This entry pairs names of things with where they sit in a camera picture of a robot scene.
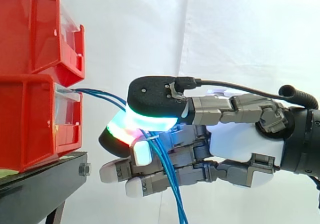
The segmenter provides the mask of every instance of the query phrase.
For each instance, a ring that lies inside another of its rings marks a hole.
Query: metal bracket
[[[252,154],[252,158],[248,167],[246,185],[251,187],[254,172],[273,174],[275,158],[272,156]]]

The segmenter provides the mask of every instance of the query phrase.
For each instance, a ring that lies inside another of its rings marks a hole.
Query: robot fingertip
[[[116,165],[113,162],[109,162],[104,164],[100,168],[100,180],[103,183],[117,183],[118,182],[118,174]]]
[[[126,195],[130,198],[142,198],[144,196],[142,181],[134,177],[125,183]]]

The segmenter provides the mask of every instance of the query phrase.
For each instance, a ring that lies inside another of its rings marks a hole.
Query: stacked red bins
[[[0,170],[23,172],[81,147],[84,28],[60,0],[0,6]]]

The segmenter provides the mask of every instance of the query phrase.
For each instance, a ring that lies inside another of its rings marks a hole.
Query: cable connector
[[[194,77],[190,76],[178,76],[175,78],[175,89],[177,92],[183,93],[184,90],[192,90],[197,87],[200,87],[199,81],[201,79],[195,79]]]

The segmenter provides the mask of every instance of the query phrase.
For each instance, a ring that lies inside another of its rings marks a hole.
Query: metal bolt
[[[91,163],[81,163],[79,166],[79,175],[88,177],[91,174]]]

